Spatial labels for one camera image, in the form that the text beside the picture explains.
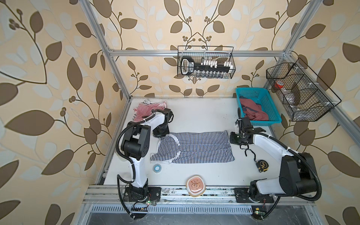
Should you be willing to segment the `blue white striped tank top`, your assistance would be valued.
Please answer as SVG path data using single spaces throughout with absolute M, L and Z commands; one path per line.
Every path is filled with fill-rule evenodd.
M 170 133 L 160 138 L 151 163 L 210 164 L 235 160 L 226 131 Z

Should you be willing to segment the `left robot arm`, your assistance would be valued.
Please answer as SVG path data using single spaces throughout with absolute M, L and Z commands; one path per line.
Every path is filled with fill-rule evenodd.
M 129 122 L 115 143 L 116 153 L 130 163 L 131 180 L 117 175 L 119 200 L 133 219 L 143 218 L 152 202 L 161 198 L 161 187 L 149 187 L 144 158 L 150 147 L 151 134 L 162 138 L 170 134 L 168 124 L 173 120 L 171 109 L 155 109 L 139 122 Z

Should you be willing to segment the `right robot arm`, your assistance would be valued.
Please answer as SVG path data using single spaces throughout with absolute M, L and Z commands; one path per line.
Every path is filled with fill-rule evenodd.
M 239 117 L 235 124 L 238 133 L 231 132 L 230 143 L 238 145 L 247 154 L 253 144 L 265 150 L 280 166 L 279 176 L 272 179 L 254 180 L 247 190 L 235 188 L 236 200 L 249 200 L 253 203 L 266 203 L 275 196 L 274 204 L 267 211 L 256 209 L 252 217 L 265 220 L 275 209 L 282 197 L 297 197 L 315 202 L 322 196 L 322 185 L 317 174 L 313 157 L 309 153 L 299 153 L 278 139 L 267 135 L 260 127 L 253 127 L 248 117 Z

